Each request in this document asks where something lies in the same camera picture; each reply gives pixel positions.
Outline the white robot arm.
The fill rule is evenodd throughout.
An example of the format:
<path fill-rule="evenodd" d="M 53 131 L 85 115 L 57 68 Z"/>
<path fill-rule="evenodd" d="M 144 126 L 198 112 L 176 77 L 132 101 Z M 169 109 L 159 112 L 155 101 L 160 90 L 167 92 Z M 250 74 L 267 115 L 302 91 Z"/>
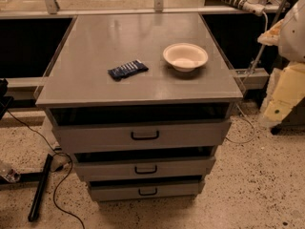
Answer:
<path fill-rule="evenodd" d="M 270 100 L 262 111 L 262 122 L 267 127 L 280 124 L 305 97 L 305 0 L 298 0 L 257 41 L 262 45 L 277 46 L 280 56 L 289 61 L 279 73 Z"/>

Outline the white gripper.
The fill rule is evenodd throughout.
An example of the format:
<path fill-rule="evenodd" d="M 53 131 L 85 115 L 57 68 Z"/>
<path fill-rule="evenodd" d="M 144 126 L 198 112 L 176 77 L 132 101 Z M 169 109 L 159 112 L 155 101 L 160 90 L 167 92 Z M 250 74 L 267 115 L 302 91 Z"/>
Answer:
<path fill-rule="evenodd" d="M 304 97 L 304 63 L 290 62 L 283 70 L 274 69 L 262 104 L 262 123 L 280 124 Z"/>

